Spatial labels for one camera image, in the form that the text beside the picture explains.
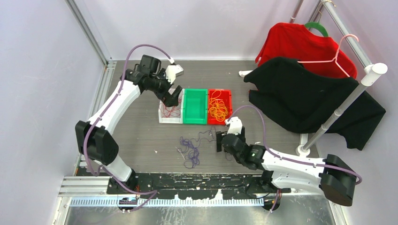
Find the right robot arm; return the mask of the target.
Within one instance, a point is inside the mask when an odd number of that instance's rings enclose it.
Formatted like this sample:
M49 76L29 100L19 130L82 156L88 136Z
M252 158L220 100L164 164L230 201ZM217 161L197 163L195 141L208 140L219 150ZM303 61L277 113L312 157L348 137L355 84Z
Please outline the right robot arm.
M215 133L217 152L227 152L238 164L263 172L261 188L268 193L279 189L301 189L324 195L342 206L352 206L357 173L340 157L301 158L245 142L245 133Z

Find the white plastic bin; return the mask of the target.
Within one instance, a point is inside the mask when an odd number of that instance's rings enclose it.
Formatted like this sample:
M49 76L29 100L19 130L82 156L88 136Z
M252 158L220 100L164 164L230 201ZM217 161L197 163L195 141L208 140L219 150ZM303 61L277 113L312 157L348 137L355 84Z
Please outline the white plastic bin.
M160 124L183 124L183 105L184 91L182 89L178 102L178 106L166 107L161 101L158 107L158 119Z

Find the green plastic bin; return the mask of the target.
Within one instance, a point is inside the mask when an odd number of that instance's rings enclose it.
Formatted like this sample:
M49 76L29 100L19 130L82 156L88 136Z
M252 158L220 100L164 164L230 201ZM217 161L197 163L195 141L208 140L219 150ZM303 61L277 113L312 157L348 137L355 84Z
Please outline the green plastic bin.
M185 89L183 123L207 124L207 101L207 89Z

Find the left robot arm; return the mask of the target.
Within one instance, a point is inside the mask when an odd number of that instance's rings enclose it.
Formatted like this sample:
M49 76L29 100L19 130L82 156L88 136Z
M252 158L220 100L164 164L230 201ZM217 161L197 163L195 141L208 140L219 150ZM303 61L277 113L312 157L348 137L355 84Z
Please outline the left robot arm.
M159 59L143 55L133 69L124 70L116 89L99 111L75 126L79 152L110 173L127 194L135 191L138 180L136 172L120 157L112 134L126 110L144 91L153 92L166 107L179 105L182 87L177 86L173 92L169 90L184 70L173 59L169 62L162 68Z

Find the red plastic bin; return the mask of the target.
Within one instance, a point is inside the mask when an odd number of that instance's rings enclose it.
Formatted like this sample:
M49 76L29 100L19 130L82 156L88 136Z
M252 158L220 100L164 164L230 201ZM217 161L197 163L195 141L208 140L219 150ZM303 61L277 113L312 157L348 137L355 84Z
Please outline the red plastic bin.
M208 89L207 124L225 125L232 115L232 96L230 90Z

